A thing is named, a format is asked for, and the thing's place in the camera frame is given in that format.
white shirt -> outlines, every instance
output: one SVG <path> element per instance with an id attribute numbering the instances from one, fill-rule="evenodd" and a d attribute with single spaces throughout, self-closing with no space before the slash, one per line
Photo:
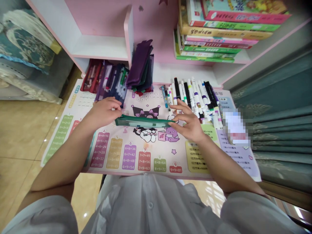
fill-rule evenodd
<path id="1" fill-rule="evenodd" d="M 205 206 L 193 184 L 156 174 L 120 178 L 91 216 L 85 233 L 304 233 L 268 199 L 234 192 L 221 218 Z M 78 233 L 71 204 L 42 198 L 19 212 L 3 233 Z"/>

floor tile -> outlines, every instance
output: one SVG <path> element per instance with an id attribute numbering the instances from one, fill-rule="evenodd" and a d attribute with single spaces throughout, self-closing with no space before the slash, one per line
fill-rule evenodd
<path id="1" fill-rule="evenodd" d="M 22 184 L 22 187 L 20 188 L 14 203 L 9 211 L 9 213 L 6 216 L 5 219 L 5 225 L 7 225 L 15 216 L 18 208 L 20 207 L 20 204 L 22 202 L 22 200 L 24 199 L 24 197 L 26 196 L 26 194 L 28 193 L 33 181 L 35 180 L 35 178 L 37 177 L 37 175 L 39 174 L 39 172 L 41 171 L 42 167 L 40 167 L 40 162 L 38 161 L 33 161 L 32 162 L 32 166 Z"/>
<path id="2" fill-rule="evenodd" d="M 0 158 L 0 231 L 33 161 Z"/>
<path id="3" fill-rule="evenodd" d="M 79 233 L 95 212 L 101 181 L 101 174 L 89 173 L 80 173 L 76 179 L 71 205 L 77 218 Z"/>
<path id="4" fill-rule="evenodd" d="M 0 101 L 0 156 L 34 160 L 60 105 Z"/>
<path id="5" fill-rule="evenodd" d="M 50 141 L 50 139 L 51 139 L 51 137 L 52 137 L 52 135 L 54 133 L 54 130 L 55 130 L 55 128 L 56 128 L 56 126 L 57 126 L 57 124 L 58 124 L 62 114 L 63 114 L 63 111 L 64 111 L 64 109 L 66 107 L 66 104 L 67 104 L 67 100 L 63 100 L 63 102 L 61 104 L 61 107 L 60 107 L 56 117 L 54 118 L 53 123 L 50 126 L 50 129 L 49 129 L 47 135 L 44 138 L 44 141 L 41 144 L 41 147 L 40 147 L 40 149 L 39 149 L 39 151 L 38 151 L 38 153 L 36 155 L 35 160 L 41 161 L 42 156 L 43 156 L 43 154 L 44 154 L 44 152 L 46 150 L 46 147 L 48 146 L 48 143 L 49 143 L 49 141 Z"/>
<path id="6" fill-rule="evenodd" d="M 223 195 L 222 189 L 217 185 L 216 182 L 203 180 L 183 181 L 185 184 L 194 184 L 202 203 L 210 206 L 213 212 L 220 217 L 220 212 L 222 205 L 225 202 L 225 197 Z"/>

pink book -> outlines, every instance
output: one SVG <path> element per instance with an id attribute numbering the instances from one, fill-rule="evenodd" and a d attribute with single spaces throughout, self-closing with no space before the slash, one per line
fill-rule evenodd
<path id="1" fill-rule="evenodd" d="M 258 43 L 258 40 L 226 38 L 226 37 L 190 36 L 190 35 L 184 35 L 184 40 L 196 42 L 215 42 L 215 43 L 245 44 L 245 45 L 255 45 Z"/>
<path id="2" fill-rule="evenodd" d="M 205 20 L 282 24 L 291 15 L 281 0 L 201 0 Z"/>

hand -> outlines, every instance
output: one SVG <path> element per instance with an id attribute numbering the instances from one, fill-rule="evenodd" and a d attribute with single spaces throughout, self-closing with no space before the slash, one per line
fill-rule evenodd
<path id="1" fill-rule="evenodd" d="M 121 116 L 121 104 L 115 97 L 107 97 L 101 101 L 96 101 L 93 103 L 92 109 L 84 117 L 83 122 L 88 125 L 88 128 L 94 131 L 109 125 Z"/>
<path id="2" fill-rule="evenodd" d="M 178 133 L 182 134 L 186 139 L 199 143 L 201 140 L 206 140 L 206 134 L 203 132 L 201 123 L 189 106 L 178 99 L 178 105 L 170 105 L 170 108 L 181 110 L 184 114 L 178 114 L 173 118 L 173 121 L 182 120 L 186 122 L 183 127 L 176 123 L 169 123 Z"/>

teal curtain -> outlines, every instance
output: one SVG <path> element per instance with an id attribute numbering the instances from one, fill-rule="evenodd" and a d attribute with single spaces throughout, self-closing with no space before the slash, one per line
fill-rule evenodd
<path id="1" fill-rule="evenodd" d="M 312 193 L 312 53 L 237 90 L 253 112 L 253 146 L 265 181 Z"/>

